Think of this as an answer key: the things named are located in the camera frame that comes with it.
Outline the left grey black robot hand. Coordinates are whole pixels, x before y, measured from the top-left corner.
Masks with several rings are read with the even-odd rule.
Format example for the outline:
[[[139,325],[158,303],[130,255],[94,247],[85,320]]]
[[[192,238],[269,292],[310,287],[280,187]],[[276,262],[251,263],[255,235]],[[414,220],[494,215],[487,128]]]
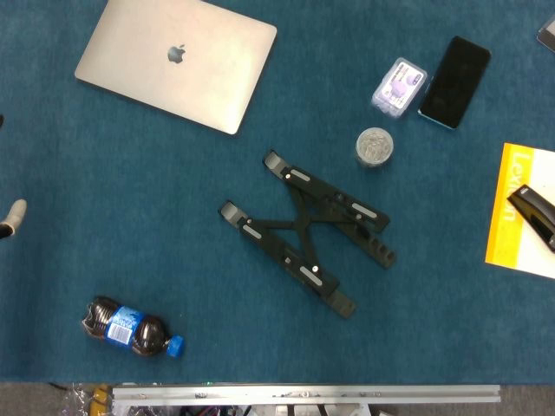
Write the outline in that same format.
[[[7,238],[16,233],[20,227],[27,210],[27,201],[18,199],[11,206],[5,219],[0,222],[0,238]]]

